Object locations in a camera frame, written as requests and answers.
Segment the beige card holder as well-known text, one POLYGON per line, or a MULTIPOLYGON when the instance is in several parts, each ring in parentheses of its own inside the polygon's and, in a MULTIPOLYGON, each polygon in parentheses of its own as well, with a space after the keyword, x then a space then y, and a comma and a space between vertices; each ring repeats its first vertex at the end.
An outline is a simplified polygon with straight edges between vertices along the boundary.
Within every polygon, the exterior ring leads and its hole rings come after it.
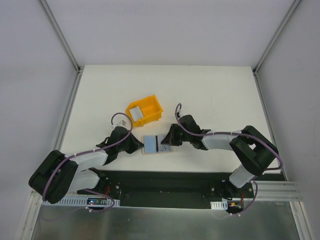
POLYGON ((144 135, 141 137, 143 143, 142 154, 154 155, 154 154, 167 154, 173 152, 173 147, 170 145, 161 144, 165 138, 164 134, 158 135, 144 135))

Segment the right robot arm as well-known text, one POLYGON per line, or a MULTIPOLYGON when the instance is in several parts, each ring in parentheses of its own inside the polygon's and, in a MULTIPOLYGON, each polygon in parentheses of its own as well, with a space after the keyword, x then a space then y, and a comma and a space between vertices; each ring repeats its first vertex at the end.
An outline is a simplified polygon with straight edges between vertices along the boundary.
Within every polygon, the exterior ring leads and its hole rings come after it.
POLYGON ((213 132, 201 129, 191 115, 184 115, 173 123, 162 145, 181 146, 189 142, 198 150, 226 150, 235 153, 240 165, 215 191, 224 199, 237 197, 243 186, 269 170, 270 164, 279 157, 277 148, 255 127, 247 125, 240 131, 213 132))

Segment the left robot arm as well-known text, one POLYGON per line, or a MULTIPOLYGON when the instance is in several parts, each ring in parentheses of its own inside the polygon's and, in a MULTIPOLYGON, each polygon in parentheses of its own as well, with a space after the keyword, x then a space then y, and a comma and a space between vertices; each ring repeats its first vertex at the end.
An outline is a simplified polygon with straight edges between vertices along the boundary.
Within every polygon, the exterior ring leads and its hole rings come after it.
POLYGON ((97 168, 110 164, 121 152, 132 154, 143 147, 128 129, 117 126, 92 150, 69 157, 59 150, 51 151, 31 175, 28 185, 51 204, 58 203, 67 193, 83 189, 99 195, 105 191, 106 177, 97 168))

